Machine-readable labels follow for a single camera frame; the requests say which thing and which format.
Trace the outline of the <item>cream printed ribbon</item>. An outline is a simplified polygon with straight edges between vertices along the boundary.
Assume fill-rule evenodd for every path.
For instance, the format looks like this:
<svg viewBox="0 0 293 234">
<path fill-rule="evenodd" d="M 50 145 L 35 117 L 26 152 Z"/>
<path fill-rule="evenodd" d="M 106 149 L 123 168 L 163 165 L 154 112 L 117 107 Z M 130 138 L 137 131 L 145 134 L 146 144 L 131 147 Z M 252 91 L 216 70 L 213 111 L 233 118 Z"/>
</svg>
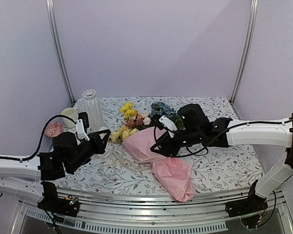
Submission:
<svg viewBox="0 0 293 234">
<path fill-rule="evenodd" d="M 93 158 L 95 159 L 102 159 L 101 165 L 103 168 L 112 168 L 116 166 L 123 166 L 128 170 L 134 172 L 142 172 L 146 170 L 150 170 L 152 168 L 152 163 L 158 160 L 164 159 L 163 157 L 152 156 L 146 159 L 138 160 L 136 162 L 130 161 L 129 159 L 123 159 L 122 156 L 125 155 L 123 153 L 116 152 L 113 149 L 108 150 L 102 155 L 94 155 Z M 113 156 L 115 161 L 107 162 L 108 157 Z"/>
</svg>

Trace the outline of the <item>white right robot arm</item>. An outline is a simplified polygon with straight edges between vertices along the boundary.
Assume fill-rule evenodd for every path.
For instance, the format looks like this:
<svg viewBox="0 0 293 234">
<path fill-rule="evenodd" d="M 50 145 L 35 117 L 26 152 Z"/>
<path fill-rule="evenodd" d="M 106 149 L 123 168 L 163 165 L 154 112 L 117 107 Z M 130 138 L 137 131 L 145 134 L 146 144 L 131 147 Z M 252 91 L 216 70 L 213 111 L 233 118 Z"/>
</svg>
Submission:
<svg viewBox="0 0 293 234">
<path fill-rule="evenodd" d="M 166 130 L 155 137 L 151 151 L 166 157 L 178 157 L 181 148 L 202 144 L 208 147 L 234 147 L 252 145 L 259 147 L 283 148 L 281 159 L 250 188 L 248 198 L 243 201 L 243 209 L 254 212 L 270 193 L 293 176 L 293 113 L 279 120 L 239 120 L 228 117 L 210 121 L 198 104 L 188 104 L 177 112 L 183 130 L 177 130 L 166 116 L 158 120 Z"/>
</svg>

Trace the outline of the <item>pink flower bouquet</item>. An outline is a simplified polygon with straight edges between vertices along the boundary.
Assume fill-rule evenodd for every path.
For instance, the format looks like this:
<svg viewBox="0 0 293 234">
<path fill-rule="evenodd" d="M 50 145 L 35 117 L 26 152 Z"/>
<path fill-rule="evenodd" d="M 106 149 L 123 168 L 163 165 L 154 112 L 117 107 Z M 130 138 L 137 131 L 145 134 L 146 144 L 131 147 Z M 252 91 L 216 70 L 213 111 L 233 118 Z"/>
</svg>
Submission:
<svg viewBox="0 0 293 234">
<path fill-rule="evenodd" d="M 117 132 L 111 134 L 113 143 L 122 144 L 125 149 L 136 159 L 138 163 L 149 163 L 152 172 L 159 183 L 174 197 L 175 200 L 185 202 L 195 195 L 195 189 L 190 179 L 191 166 L 179 158 L 165 157 L 151 151 L 151 146 L 159 142 L 164 130 L 155 129 L 156 115 L 165 116 L 176 125 L 176 130 L 183 130 L 181 118 L 163 102 L 154 102 L 151 105 L 151 114 L 142 113 L 138 115 L 146 127 L 139 130 L 136 123 L 130 125 L 136 110 L 131 102 L 126 103 L 120 110 L 125 114 L 126 125 Z"/>
</svg>

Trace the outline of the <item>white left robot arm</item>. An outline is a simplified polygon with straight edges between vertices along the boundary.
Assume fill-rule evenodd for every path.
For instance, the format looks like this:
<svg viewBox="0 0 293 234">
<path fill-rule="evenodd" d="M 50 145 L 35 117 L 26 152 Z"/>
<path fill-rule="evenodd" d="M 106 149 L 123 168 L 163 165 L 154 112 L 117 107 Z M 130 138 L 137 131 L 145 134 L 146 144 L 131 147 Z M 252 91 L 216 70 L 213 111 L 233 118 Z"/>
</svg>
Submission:
<svg viewBox="0 0 293 234">
<path fill-rule="evenodd" d="M 86 139 L 77 143 L 76 136 L 71 132 L 63 132 L 53 138 L 53 151 L 39 153 L 34 157 L 11 159 L 0 156 L 0 178 L 13 177 L 21 180 L 33 179 L 39 181 L 38 188 L 43 188 L 39 195 L 36 189 L 27 188 L 25 182 L 21 185 L 25 189 L 22 197 L 29 197 L 37 201 L 43 198 L 44 204 L 53 212 L 63 207 L 63 201 L 57 197 L 57 190 L 49 181 L 64 178 L 67 174 L 73 175 L 81 166 L 90 162 L 93 155 L 102 155 L 111 131 L 105 129 L 86 135 Z"/>
</svg>

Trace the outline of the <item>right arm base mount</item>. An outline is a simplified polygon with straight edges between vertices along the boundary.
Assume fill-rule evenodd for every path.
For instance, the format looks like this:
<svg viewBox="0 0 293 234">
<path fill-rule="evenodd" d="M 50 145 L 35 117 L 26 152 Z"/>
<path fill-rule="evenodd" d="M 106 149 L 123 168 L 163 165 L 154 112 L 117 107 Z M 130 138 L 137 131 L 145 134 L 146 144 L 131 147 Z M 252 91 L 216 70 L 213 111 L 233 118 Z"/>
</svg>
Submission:
<svg viewBox="0 0 293 234">
<path fill-rule="evenodd" d="M 229 217 L 247 215 L 268 208 L 266 198 L 261 198 L 255 194 L 257 182 L 258 180 L 251 185 L 246 198 L 226 203 L 225 211 L 228 213 Z"/>
</svg>

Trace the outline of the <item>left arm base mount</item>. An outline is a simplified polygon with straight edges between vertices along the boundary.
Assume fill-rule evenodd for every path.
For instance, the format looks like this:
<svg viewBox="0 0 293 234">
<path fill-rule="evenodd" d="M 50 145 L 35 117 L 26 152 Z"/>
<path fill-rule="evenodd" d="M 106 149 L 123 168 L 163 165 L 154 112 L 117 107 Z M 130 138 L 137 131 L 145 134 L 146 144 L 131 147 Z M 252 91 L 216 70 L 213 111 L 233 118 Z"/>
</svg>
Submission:
<svg viewBox="0 0 293 234">
<path fill-rule="evenodd" d="M 60 215 L 77 217 L 80 203 L 79 198 L 73 195 L 68 195 L 60 198 L 57 193 L 56 186 L 47 181 L 41 182 L 43 186 L 42 200 L 38 202 L 37 207 L 51 213 Z"/>
</svg>

